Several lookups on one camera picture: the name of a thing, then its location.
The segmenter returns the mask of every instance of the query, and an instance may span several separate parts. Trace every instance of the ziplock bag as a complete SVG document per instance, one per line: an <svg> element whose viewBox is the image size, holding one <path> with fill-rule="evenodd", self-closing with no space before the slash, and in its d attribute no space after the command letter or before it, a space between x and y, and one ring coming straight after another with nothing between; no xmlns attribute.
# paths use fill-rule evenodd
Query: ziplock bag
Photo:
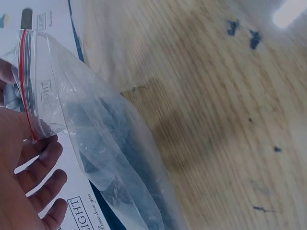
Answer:
<svg viewBox="0 0 307 230"><path fill-rule="evenodd" d="M13 74L34 140L67 129L81 170L126 229L187 229L136 109L53 37L17 37Z"/></svg>

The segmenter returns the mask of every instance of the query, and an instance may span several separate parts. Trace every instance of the red zipper seal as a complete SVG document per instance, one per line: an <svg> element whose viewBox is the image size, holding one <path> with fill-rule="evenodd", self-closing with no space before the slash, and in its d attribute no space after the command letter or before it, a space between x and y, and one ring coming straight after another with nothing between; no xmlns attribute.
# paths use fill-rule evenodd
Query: red zipper seal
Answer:
<svg viewBox="0 0 307 230"><path fill-rule="evenodd" d="M29 114L28 114L28 108L26 106L25 95L24 95L24 40L25 40L25 34L26 34L26 30L23 30L23 34L22 34L22 37L21 37L21 43L20 43L19 80L20 80L21 93L22 93L23 101L24 101L25 114L27 115L27 119L28 119L30 129L31 129L31 134L32 134L34 140L38 141L38 138L35 135L34 131L32 130L32 127L31 127Z"/></svg>

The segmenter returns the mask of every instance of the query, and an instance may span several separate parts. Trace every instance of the ink mark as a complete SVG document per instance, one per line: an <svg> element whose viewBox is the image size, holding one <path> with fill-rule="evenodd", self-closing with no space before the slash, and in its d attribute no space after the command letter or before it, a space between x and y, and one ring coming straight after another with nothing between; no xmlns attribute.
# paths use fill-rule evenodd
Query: ink mark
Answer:
<svg viewBox="0 0 307 230"><path fill-rule="evenodd" d="M259 42L261 41L261 36L260 36L259 32L252 31L252 30L249 30L249 32L252 35L252 38L250 39L250 48L256 49Z"/></svg>
<svg viewBox="0 0 307 230"><path fill-rule="evenodd" d="M261 211L261 212L264 212L264 213L266 213L266 212L275 212L274 210L266 210L266 209L264 209L264 207L257 207L257 206L253 206L253 209Z"/></svg>
<svg viewBox="0 0 307 230"><path fill-rule="evenodd" d="M277 146L274 146L274 152L281 152L282 151L282 149L280 149L279 147L277 147Z"/></svg>
<svg viewBox="0 0 307 230"><path fill-rule="evenodd" d="M236 29L240 26L239 20L230 21L227 20L227 33L229 36L235 36Z"/></svg>

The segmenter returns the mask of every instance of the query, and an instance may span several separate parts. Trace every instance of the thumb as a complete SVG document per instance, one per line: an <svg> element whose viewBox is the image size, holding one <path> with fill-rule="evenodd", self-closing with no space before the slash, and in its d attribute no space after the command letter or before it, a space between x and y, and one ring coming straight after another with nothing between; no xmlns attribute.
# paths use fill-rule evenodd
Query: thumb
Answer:
<svg viewBox="0 0 307 230"><path fill-rule="evenodd" d="M2 59L0 59L0 80L2 80L7 84L15 83L12 73L12 65L9 62Z"/></svg>

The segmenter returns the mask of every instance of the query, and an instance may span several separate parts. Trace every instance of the wood grain surface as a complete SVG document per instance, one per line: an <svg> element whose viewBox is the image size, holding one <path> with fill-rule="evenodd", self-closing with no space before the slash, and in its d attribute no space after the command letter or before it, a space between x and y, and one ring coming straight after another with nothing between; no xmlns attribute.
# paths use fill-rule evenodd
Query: wood grain surface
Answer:
<svg viewBox="0 0 307 230"><path fill-rule="evenodd" d="M87 1L86 63L128 89L191 230L307 229L306 17L278 29L281 4Z"/></svg>

